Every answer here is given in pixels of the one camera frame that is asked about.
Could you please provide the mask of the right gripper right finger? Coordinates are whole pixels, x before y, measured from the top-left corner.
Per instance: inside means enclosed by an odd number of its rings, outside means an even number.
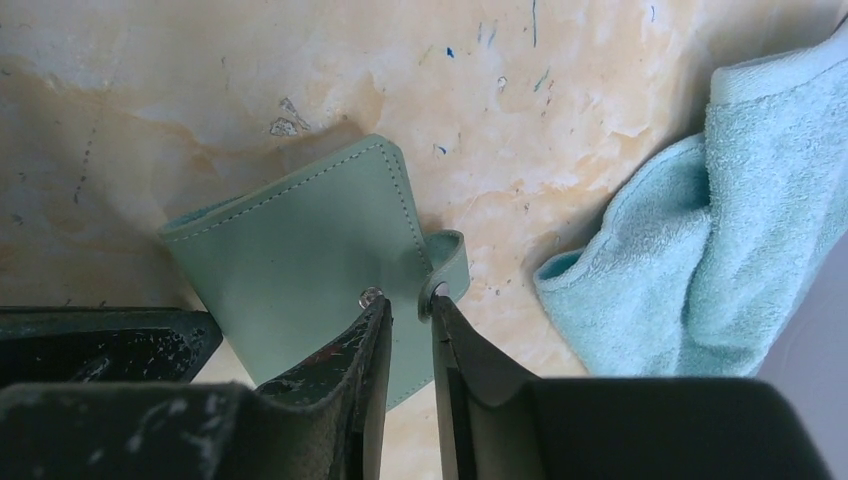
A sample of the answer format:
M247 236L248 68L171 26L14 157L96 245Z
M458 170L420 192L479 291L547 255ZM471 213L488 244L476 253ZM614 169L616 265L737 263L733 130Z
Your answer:
M543 378L431 301L447 479L827 479L791 405L739 378Z

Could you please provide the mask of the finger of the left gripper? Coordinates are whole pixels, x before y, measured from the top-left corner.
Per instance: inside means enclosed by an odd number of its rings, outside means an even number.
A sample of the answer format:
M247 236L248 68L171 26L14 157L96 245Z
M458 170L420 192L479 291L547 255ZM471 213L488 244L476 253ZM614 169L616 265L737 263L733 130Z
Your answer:
M4 306L1 385L189 382L222 340L205 311Z

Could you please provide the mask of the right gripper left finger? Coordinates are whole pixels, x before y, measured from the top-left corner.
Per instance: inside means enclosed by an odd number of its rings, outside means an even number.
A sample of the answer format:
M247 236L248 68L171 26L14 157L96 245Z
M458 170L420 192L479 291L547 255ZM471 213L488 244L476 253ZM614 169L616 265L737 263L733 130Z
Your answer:
M239 382L1 385L5 479L375 479L392 336L377 299L256 388Z

